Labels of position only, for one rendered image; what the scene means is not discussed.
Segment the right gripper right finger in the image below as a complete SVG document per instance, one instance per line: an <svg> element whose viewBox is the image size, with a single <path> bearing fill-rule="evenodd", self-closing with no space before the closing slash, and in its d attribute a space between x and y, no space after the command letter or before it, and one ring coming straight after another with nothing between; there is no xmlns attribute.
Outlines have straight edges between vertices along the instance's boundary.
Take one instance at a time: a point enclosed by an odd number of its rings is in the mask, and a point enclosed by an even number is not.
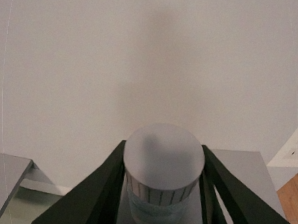
<svg viewBox="0 0 298 224"><path fill-rule="evenodd" d="M203 224L227 224L215 190L233 224L290 224L235 177L206 145L202 147L205 164L199 189Z"/></svg>

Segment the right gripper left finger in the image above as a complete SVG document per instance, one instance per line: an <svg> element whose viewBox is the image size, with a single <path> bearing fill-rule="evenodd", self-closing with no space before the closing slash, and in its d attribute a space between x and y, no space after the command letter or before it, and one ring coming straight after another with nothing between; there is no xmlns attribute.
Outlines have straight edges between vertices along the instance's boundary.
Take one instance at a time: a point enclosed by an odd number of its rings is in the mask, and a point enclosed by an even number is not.
<svg viewBox="0 0 298 224"><path fill-rule="evenodd" d="M97 224L97 219L98 224L116 224L125 176L125 143L122 140L96 170L31 224Z"/></svg>

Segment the white panel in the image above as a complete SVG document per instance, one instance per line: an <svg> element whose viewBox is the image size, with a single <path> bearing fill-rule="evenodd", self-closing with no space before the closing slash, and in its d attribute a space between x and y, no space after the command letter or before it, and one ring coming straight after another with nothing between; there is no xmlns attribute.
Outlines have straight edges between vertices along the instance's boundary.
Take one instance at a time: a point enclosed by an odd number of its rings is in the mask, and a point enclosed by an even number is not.
<svg viewBox="0 0 298 224"><path fill-rule="evenodd" d="M298 173L298 0L0 0L0 153L58 195L137 129Z"/></svg>

